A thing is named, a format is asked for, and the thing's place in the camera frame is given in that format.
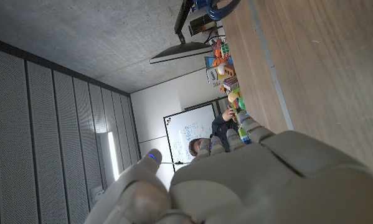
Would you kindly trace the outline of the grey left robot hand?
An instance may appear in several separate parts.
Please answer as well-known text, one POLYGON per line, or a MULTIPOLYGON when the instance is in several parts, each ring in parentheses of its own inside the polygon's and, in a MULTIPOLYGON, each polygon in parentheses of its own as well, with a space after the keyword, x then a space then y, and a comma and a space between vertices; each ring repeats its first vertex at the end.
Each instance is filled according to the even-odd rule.
POLYGON ((87 223, 373 223, 373 171, 296 131, 275 134, 245 111, 245 144, 227 131, 177 170, 169 187, 156 173, 157 149, 122 172, 87 223))

